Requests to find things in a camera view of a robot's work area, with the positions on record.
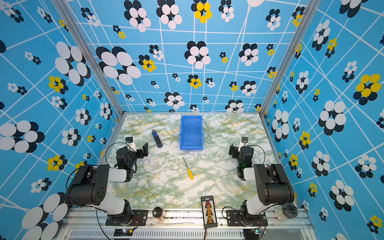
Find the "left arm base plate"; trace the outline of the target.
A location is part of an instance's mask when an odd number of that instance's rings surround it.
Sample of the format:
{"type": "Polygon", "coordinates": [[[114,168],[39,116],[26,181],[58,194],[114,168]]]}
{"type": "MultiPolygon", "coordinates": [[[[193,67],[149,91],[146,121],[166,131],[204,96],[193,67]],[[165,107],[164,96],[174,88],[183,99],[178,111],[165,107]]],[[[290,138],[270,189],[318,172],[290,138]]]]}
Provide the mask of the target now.
{"type": "Polygon", "coordinates": [[[125,226],[145,226],[148,218],[147,210],[133,210],[128,215],[107,215],[106,226],[125,227],[125,226]]]}

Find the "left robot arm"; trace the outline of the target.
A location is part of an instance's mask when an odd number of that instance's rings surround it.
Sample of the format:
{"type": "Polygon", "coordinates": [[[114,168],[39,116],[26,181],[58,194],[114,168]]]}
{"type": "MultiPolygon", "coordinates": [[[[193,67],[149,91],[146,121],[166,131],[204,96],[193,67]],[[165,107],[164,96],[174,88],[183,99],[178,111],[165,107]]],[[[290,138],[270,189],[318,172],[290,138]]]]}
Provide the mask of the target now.
{"type": "Polygon", "coordinates": [[[65,202],[70,206],[90,207],[107,214],[108,226],[139,225],[145,222],[144,214],[135,213],[128,200],[120,199],[107,191],[109,183],[127,183],[137,172],[137,159],[149,155],[148,144],[135,150],[134,143],[117,150],[117,167],[86,165],[78,167],[70,184],[66,184],[65,202]]]}

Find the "yellow handled screwdriver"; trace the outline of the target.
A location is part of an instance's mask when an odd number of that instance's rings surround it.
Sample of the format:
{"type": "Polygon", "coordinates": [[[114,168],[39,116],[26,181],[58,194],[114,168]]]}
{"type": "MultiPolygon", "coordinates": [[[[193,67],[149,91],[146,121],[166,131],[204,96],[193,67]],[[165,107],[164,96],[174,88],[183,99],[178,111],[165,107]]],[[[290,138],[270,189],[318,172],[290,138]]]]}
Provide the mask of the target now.
{"type": "Polygon", "coordinates": [[[187,168],[188,175],[189,175],[190,179],[193,180],[193,179],[194,179],[193,173],[192,173],[191,169],[189,168],[189,166],[188,166],[188,164],[187,164],[187,161],[185,160],[184,157],[183,157],[183,161],[184,161],[184,163],[185,163],[185,165],[186,165],[186,168],[187,168]]]}

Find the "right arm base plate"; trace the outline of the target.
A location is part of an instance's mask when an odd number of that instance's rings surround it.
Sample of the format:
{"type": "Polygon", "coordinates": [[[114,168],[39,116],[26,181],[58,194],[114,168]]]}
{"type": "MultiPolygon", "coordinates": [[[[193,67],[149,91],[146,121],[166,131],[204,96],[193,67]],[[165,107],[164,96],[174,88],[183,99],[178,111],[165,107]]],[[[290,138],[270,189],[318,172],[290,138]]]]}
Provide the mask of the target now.
{"type": "Polygon", "coordinates": [[[268,220],[265,214],[250,215],[240,210],[227,210],[224,214],[227,218],[227,225],[229,227],[266,227],[268,220]]]}

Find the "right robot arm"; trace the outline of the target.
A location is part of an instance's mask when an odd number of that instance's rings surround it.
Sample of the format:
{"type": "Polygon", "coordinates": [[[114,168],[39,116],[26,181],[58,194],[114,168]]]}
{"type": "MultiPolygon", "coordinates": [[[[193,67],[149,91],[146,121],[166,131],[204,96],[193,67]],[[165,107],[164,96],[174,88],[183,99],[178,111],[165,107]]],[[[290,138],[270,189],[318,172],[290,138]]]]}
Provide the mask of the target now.
{"type": "Polygon", "coordinates": [[[230,145],[229,155],[237,160],[237,176],[242,181],[254,182],[257,195],[245,200],[240,208],[245,226],[260,222],[264,212],[274,206],[294,202],[293,187],[281,164],[252,164],[254,149],[247,143],[230,145]]]}

